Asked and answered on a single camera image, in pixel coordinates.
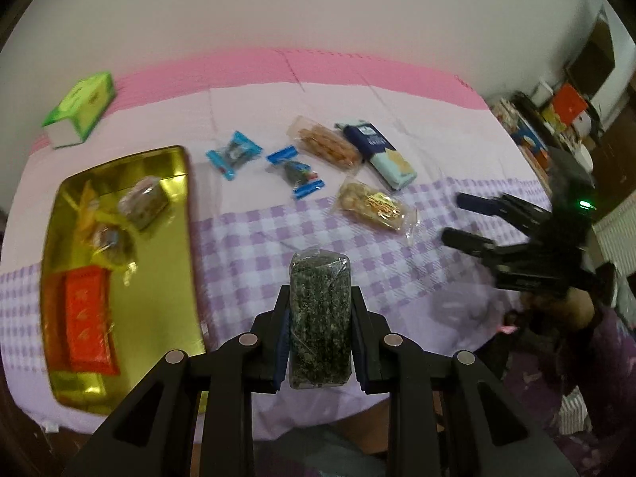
screw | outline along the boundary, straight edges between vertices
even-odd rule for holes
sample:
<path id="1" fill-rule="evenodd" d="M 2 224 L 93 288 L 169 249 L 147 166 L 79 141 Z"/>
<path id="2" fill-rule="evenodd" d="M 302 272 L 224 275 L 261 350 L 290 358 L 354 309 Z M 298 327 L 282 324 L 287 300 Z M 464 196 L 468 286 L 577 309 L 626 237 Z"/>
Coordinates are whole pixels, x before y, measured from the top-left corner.
<path id="1" fill-rule="evenodd" d="M 243 346 L 253 346 L 256 344 L 258 337 L 253 333 L 244 333 L 238 338 L 238 342 Z"/>
<path id="2" fill-rule="evenodd" d="M 387 346 L 400 346 L 402 341 L 402 337 L 396 333 L 389 333 L 384 336 L 384 344 Z"/>
<path id="3" fill-rule="evenodd" d="M 183 352 L 181 350 L 171 350 L 165 354 L 165 361 L 168 364 L 179 364 L 183 360 Z"/>
<path id="4" fill-rule="evenodd" d="M 463 350 L 457 353 L 457 360 L 466 366 L 470 366 L 475 363 L 475 356 L 471 352 Z"/>

snack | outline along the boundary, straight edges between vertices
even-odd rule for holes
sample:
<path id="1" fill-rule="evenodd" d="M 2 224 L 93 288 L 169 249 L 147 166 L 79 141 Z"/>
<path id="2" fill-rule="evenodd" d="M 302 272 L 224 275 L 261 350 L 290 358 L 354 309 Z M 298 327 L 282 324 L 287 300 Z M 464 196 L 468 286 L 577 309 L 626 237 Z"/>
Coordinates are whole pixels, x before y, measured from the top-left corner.
<path id="1" fill-rule="evenodd" d="M 302 116 L 294 120 L 288 134 L 294 141 L 298 141 L 300 148 L 339 169 L 355 169 L 362 163 L 360 152 L 345 138 Z"/>
<path id="2" fill-rule="evenodd" d="M 117 209 L 138 230 L 144 229 L 168 205 L 158 177 L 146 176 L 120 199 Z"/>
<path id="3" fill-rule="evenodd" d="M 336 124 L 348 139 L 369 161 L 393 190 L 400 190 L 411 183 L 417 172 L 389 143 L 379 130 L 369 122 Z"/>
<path id="4" fill-rule="evenodd" d="M 97 226 L 97 210 L 99 201 L 93 184 L 88 180 L 84 183 L 81 197 L 79 198 L 78 221 L 75 226 L 75 240 L 82 244 L 90 243 L 95 227 Z"/>
<path id="5" fill-rule="evenodd" d="M 358 220 L 403 233 L 407 240 L 412 238 L 418 224 L 415 208 L 353 178 L 346 179 L 340 187 L 334 207 Z"/>
<path id="6" fill-rule="evenodd" d="M 129 233 L 116 224 L 100 223 L 92 239 L 91 261 L 113 271 L 128 271 L 134 266 L 134 249 Z"/>
<path id="7" fill-rule="evenodd" d="M 79 81 L 44 120 L 54 149 L 83 143 L 115 97 L 109 72 Z"/>
<path id="8" fill-rule="evenodd" d="M 343 385 L 351 375 L 351 262 L 317 248 L 289 265 L 294 389 Z"/>
<path id="9" fill-rule="evenodd" d="M 107 315 L 109 271 L 88 266 L 66 275 L 66 338 L 71 369 L 119 374 Z"/>
<path id="10" fill-rule="evenodd" d="M 294 189 L 294 199 L 296 200 L 302 199 L 324 186 L 324 181 L 308 164 L 294 159 L 297 155 L 297 149 L 290 145 L 267 156 L 267 161 L 282 170 L 285 179 Z"/>
<path id="11" fill-rule="evenodd" d="M 223 174 L 223 177 L 231 181 L 236 176 L 235 170 L 243 166 L 250 159 L 254 159 L 263 152 L 246 135 L 236 131 L 232 135 L 230 143 L 217 151 L 208 151 L 206 156 L 210 162 Z"/>

red box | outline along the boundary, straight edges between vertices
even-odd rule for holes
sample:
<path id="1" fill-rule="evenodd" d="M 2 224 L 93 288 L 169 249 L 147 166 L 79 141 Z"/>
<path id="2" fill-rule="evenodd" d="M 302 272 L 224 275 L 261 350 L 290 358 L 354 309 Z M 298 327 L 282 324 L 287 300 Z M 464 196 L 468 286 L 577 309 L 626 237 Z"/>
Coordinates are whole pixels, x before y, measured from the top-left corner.
<path id="1" fill-rule="evenodd" d="M 567 82 L 556 92 L 551 103 L 565 127 L 572 125 L 574 119 L 588 108 L 583 97 Z"/>
<path id="2" fill-rule="evenodd" d="M 66 275 L 66 338 L 73 371 L 119 374 L 108 317 L 110 272 L 81 267 Z"/>

white wall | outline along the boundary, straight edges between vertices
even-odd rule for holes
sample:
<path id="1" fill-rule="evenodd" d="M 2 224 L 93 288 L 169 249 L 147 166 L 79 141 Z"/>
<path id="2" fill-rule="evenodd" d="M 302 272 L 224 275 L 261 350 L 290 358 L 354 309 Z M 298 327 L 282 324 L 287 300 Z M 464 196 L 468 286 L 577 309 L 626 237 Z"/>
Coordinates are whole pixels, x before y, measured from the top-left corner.
<path id="1" fill-rule="evenodd" d="M 217 47 L 313 47 L 454 72 L 484 97 L 556 78 L 603 0 L 35 0 L 0 52 L 0 207 L 8 209 L 39 125 L 81 77 L 115 76 Z M 608 8 L 617 69 L 635 46 Z"/>

packaged cookie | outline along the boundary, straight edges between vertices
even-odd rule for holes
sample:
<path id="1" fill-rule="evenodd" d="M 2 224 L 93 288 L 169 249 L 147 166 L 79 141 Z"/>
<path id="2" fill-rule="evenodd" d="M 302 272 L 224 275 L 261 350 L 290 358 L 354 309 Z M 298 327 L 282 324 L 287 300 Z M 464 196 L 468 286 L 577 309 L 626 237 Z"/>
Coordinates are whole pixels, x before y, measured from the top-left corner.
<path id="1" fill-rule="evenodd" d="M 369 161 L 393 190 L 400 190 L 411 183 L 417 173 L 389 140 L 369 122 L 336 124 L 348 139 Z"/>
<path id="2" fill-rule="evenodd" d="M 400 233 L 409 243 L 419 224 L 417 209 L 350 177 L 338 190 L 333 207 L 357 221 Z"/>
<path id="3" fill-rule="evenodd" d="M 169 203 L 158 177 L 148 175 L 120 199 L 117 209 L 139 231 L 150 224 Z"/>
<path id="4" fill-rule="evenodd" d="M 287 134 L 299 149 L 341 170 L 355 170 L 362 163 L 362 155 L 346 138 L 304 116 L 294 120 Z"/>

